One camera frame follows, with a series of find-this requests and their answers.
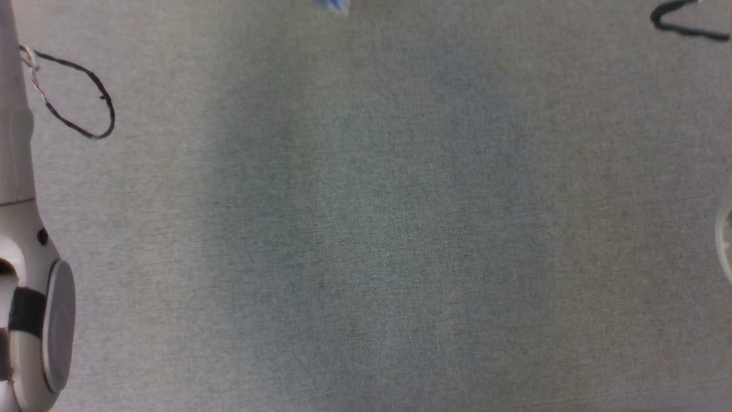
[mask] thin wire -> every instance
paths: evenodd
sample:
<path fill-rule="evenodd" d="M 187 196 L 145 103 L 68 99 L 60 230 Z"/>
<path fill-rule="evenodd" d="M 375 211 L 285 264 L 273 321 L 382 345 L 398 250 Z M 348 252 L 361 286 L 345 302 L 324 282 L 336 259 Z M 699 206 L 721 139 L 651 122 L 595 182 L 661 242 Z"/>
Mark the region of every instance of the thin wire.
<path fill-rule="evenodd" d="M 48 108 L 48 110 L 51 112 L 51 114 L 53 116 L 55 116 L 57 119 L 61 120 L 61 122 L 63 122 L 69 128 L 76 130 L 77 132 L 81 133 L 88 139 L 92 139 L 92 140 L 104 139 L 105 137 L 112 134 L 112 131 L 114 130 L 115 119 L 116 119 L 116 115 L 114 113 L 114 104 L 112 104 L 112 97 L 109 95 L 109 93 L 107 92 L 107 89 L 104 87 L 104 84 L 102 83 L 101 80 L 99 80 L 97 75 L 95 75 L 92 71 L 90 71 L 89 69 L 87 69 L 84 66 L 77 65 L 76 63 L 69 62 L 64 59 L 59 59 L 58 57 L 51 56 L 50 54 L 35 51 L 25 45 L 21 45 L 20 50 L 26 54 L 25 58 L 21 57 L 21 60 L 23 60 L 23 62 L 29 68 L 29 71 L 31 73 L 31 81 L 33 82 L 33 87 L 35 87 L 35 89 L 38 91 L 38 93 L 41 95 L 41 97 L 43 97 L 43 102 L 45 103 L 46 107 Z M 104 133 L 93 134 L 93 133 L 83 129 L 81 126 L 78 126 L 74 122 L 71 122 L 70 120 L 63 117 L 59 113 L 59 111 L 57 111 L 56 108 L 53 107 L 53 105 L 51 104 L 48 97 L 41 89 L 41 86 L 38 82 L 37 74 L 38 74 L 38 71 L 40 70 L 38 58 L 48 60 L 49 62 L 58 63 L 62 66 L 71 67 L 72 69 L 78 70 L 82 73 L 85 73 L 87 76 L 89 76 L 91 81 L 94 82 L 94 84 L 97 86 L 99 91 L 102 93 L 102 96 L 100 97 L 100 99 L 104 100 L 107 103 L 107 107 L 109 108 L 110 122 L 109 122 L 109 127 L 107 128 L 107 130 Z"/>
<path fill-rule="evenodd" d="M 692 27 L 680 26 L 678 24 L 664 23 L 661 18 L 668 13 L 675 12 L 689 4 L 700 3 L 704 0 L 673 0 L 667 1 L 656 7 L 651 13 L 651 21 L 656 29 L 662 32 L 675 32 L 686 37 L 704 37 L 715 42 L 726 43 L 730 41 L 729 33 L 711 32 L 705 29 L 694 29 Z"/>

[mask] blue and white object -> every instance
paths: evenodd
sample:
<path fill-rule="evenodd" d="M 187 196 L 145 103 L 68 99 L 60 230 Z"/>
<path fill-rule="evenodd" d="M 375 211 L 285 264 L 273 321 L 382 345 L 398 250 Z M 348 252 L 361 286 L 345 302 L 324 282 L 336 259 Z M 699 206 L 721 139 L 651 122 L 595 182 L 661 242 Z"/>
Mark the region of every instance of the blue and white object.
<path fill-rule="evenodd" d="M 348 14 L 348 7 L 351 6 L 351 0 L 315 0 L 315 2 L 343 15 Z"/>

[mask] gray fabric surface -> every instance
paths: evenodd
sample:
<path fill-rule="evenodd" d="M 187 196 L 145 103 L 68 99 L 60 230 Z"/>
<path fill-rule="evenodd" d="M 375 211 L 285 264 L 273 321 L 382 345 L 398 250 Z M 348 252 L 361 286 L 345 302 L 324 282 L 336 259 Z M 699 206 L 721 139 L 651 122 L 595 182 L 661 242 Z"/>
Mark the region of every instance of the gray fabric surface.
<path fill-rule="evenodd" d="M 78 282 L 57 410 L 728 400 L 731 56 L 655 32 L 655 4 L 16 1 L 22 41 L 119 109 L 92 143 L 31 94 Z M 88 79 L 41 74 L 103 130 Z"/>

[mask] cable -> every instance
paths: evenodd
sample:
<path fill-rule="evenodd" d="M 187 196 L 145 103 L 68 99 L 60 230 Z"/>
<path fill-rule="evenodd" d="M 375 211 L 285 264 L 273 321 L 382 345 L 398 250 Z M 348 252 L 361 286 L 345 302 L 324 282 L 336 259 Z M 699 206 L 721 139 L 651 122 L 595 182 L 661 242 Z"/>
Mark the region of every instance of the cable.
<path fill-rule="evenodd" d="M 112 97 L 107 92 L 107 89 L 104 87 L 104 84 L 101 80 L 95 75 L 92 71 L 87 69 L 84 66 L 77 65 L 76 63 L 69 62 L 68 60 L 59 59 L 58 57 L 51 56 L 50 54 L 41 53 L 39 51 L 34 51 L 28 46 L 21 45 L 20 50 L 25 52 L 28 60 L 23 59 L 23 61 L 26 63 L 26 65 L 29 66 L 29 69 L 31 71 L 31 77 L 33 81 L 33 85 L 35 86 L 36 90 L 41 94 L 43 97 L 43 101 L 48 108 L 48 110 L 51 112 L 53 116 L 55 116 L 58 120 L 61 120 L 66 126 L 69 128 L 72 128 L 73 130 L 76 130 L 77 132 L 81 133 L 83 136 L 85 136 L 88 139 L 92 140 L 99 140 L 104 139 L 105 137 L 112 134 L 112 131 L 114 130 L 115 125 L 115 119 L 116 115 L 114 113 L 114 104 L 112 104 Z M 87 130 L 83 129 L 81 126 L 76 125 L 74 122 L 66 119 L 63 117 L 59 111 L 56 110 L 55 107 L 51 104 L 51 102 L 46 97 L 45 93 L 41 90 L 40 85 L 38 83 L 38 77 L 36 76 L 36 73 L 38 70 L 40 70 L 40 66 L 37 63 L 37 57 L 40 57 L 41 59 L 48 60 L 49 62 L 54 62 L 62 66 L 71 67 L 74 70 L 78 70 L 82 73 L 85 73 L 91 81 L 94 82 L 94 84 L 97 86 L 99 91 L 102 93 L 102 96 L 100 99 L 104 100 L 107 103 L 107 107 L 109 108 L 109 127 L 107 130 L 102 134 L 93 134 L 91 132 L 88 132 Z"/>
<path fill-rule="evenodd" d="M 656 29 L 662 32 L 675 32 L 685 37 L 704 37 L 708 40 L 712 40 L 719 43 L 726 43 L 730 41 L 729 33 L 710 32 L 704 29 L 694 29 L 691 27 L 680 26 L 678 24 L 664 23 L 661 18 L 668 13 L 675 12 L 689 4 L 699 3 L 703 0 L 673 0 L 665 2 L 651 13 L 651 21 Z"/>

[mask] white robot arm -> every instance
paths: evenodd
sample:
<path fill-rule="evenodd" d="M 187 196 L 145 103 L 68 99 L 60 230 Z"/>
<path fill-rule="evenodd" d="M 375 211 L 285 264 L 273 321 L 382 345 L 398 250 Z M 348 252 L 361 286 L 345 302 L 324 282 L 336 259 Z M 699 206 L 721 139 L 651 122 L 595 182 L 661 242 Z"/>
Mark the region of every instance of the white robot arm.
<path fill-rule="evenodd" d="M 74 278 L 38 213 L 32 134 L 12 5 L 0 0 L 0 412 L 49 411 L 71 366 Z"/>

